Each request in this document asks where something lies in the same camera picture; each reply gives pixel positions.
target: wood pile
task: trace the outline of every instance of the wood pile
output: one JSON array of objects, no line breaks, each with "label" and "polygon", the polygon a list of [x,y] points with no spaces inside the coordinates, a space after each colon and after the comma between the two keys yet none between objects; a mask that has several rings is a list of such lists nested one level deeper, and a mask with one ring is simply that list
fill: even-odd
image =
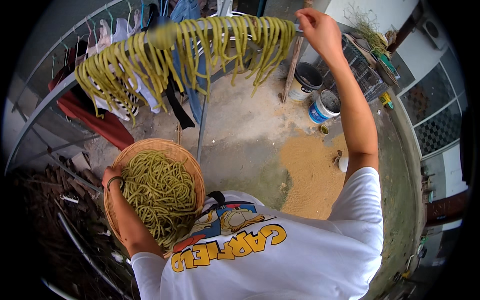
[{"label": "wood pile", "polygon": [[[90,170],[77,172],[71,160],[63,157],[60,160],[86,181],[101,187],[101,181]],[[24,198],[27,219],[36,234],[44,262],[43,277],[48,282],[78,299],[122,299],[75,247],[57,216],[60,212],[102,271],[121,290],[138,295],[133,288],[131,267],[112,257],[113,252],[122,253],[122,250],[115,244],[113,234],[105,225],[104,214],[95,203],[102,196],[99,192],[55,165],[47,166],[41,173],[18,170],[13,184]]]}]

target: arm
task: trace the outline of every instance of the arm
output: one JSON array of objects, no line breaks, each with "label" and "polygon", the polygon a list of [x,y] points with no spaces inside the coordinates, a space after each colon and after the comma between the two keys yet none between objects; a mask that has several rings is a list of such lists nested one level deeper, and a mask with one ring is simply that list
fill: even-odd
[{"label": "arm", "polygon": [[343,55],[342,35],[334,19],[312,8],[295,13],[310,45],[332,72],[340,94],[342,127],[348,149],[345,182],[362,167],[378,171],[377,129],[363,93]]},{"label": "arm", "polygon": [[[121,176],[121,168],[107,167],[105,169],[102,179],[105,189],[107,189],[108,181],[115,176]],[[160,246],[133,210],[133,207],[123,197],[120,190],[120,180],[114,180],[110,183],[110,194],[120,235],[123,238],[123,245],[127,248],[130,257],[138,252],[150,252],[163,258]]]}]

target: bracelet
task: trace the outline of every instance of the bracelet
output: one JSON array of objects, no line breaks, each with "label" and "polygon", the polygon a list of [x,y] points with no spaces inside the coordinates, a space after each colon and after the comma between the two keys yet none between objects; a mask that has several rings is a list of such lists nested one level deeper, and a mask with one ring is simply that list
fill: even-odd
[{"label": "bracelet", "polygon": [[108,190],[108,191],[110,191],[110,184],[111,184],[112,181],[114,181],[115,179],[120,179],[120,189],[122,189],[123,184],[124,184],[124,180],[123,180],[122,176],[114,176],[114,177],[110,178],[110,180],[109,180],[108,183],[107,183],[107,190]]}]

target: hand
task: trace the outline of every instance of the hand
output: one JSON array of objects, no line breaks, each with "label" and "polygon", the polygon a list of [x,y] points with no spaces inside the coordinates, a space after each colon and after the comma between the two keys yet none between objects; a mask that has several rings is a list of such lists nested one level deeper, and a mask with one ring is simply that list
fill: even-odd
[{"label": "hand", "polygon": [[295,16],[300,21],[300,29],[303,30],[304,37],[329,66],[345,60],[342,34],[332,17],[313,8],[298,10]]},{"label": "hand", "polygon": [[[115,176],[121,176],[121,167],[117,166],[112,168],[111,166],[108,166],[103,172],[102,178],[102,185],[105,189],[107,189],[108,181]],[[120,179],[114,180],[110,183],[110,187],[113,187],[114,185],[120,187]]]}]

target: woven basket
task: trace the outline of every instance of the woven basket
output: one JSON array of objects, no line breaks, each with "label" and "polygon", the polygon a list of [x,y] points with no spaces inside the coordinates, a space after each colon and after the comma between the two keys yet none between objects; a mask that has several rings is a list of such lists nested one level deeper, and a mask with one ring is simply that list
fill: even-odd
[{"label": "woven basket", "polygon": [[[193,158],[193,156],[190,154],[190,152],[188,152],[185,148],[183,148],[177,143],[163,139],[146,139],[138,141],[123,149],[123,151],[117,156],[117,158],[113,162],[112,167],[114,168],[116,166],[125,166],[131,158],[133,158],[137,153],[143,150],[163,151],[166,157],[171,158],[175,161],[184,161],[185,159],[187,159],[185,161],[184,167],[186,171],[195,180],[195,209],[198,209],[199,207],[204,205],[205,186],[200,166],[198,165],[198,162],[195,160],[195,158]],[[117,239],[119,239],[119,241],[123,244],[123,239],[120,236],[118,228],[117,218],[115,217],[115,212],[113,210],[112,198],[110,192],[107,190],[105,190],[103,194],[103,202],[105,205],[105,214],[107,215],[110,227],[112,228],[112,231],[117,237]]]}]

